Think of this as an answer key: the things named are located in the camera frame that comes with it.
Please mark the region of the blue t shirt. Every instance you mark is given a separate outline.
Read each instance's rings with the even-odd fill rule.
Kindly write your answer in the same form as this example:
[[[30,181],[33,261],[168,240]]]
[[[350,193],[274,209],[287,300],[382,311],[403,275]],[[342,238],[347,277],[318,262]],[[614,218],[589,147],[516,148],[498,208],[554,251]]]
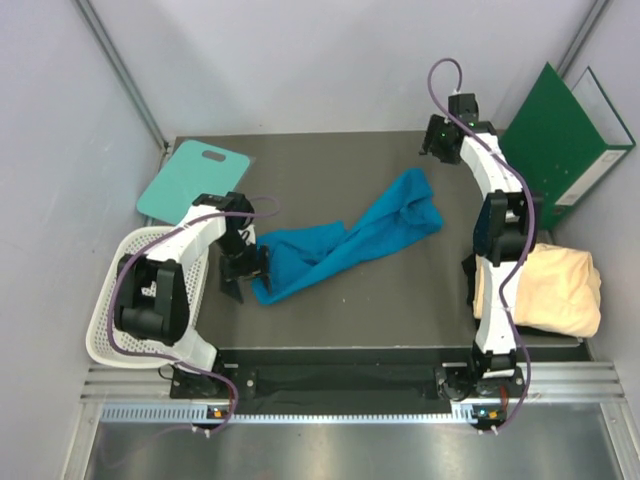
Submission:
[[[258,244],[269,249],[271,286],[255,280],[253,293],[260,304],[275,304],[361,263],[395,254],[443,224],[425,173],[409,169],[351,229],[337,221],[261,236]]]

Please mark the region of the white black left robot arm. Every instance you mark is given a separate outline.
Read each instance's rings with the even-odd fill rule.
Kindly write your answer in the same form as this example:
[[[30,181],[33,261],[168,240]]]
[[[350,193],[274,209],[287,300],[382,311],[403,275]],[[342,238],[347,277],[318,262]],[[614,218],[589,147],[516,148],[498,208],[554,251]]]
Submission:
[[[151,344],[155,357],[203,395],[236,398],[217,348],[191,323],[185,275],[216,245],[222,293],[241,302],[240,282],[257,279],[269,288],[269,250],[257,244],[253,226],[258,216],[241,193],[199,195],[169,232],[119,260],[107,331]]]

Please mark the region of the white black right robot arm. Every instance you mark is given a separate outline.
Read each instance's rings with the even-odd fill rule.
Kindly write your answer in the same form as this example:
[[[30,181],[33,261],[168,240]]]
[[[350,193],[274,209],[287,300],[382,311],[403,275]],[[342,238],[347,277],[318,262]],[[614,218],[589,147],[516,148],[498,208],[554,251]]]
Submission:
[[[466,380],[474,393],[487,396],[522,380],[515,304],[522,267],[535,244],[537,201],[506,166],[495,130],[479,119],[472,93],[450,95],[446,114],[431,116],[422,152],[443,163],[466,164],[483,196],[473,231],[482,309]]]

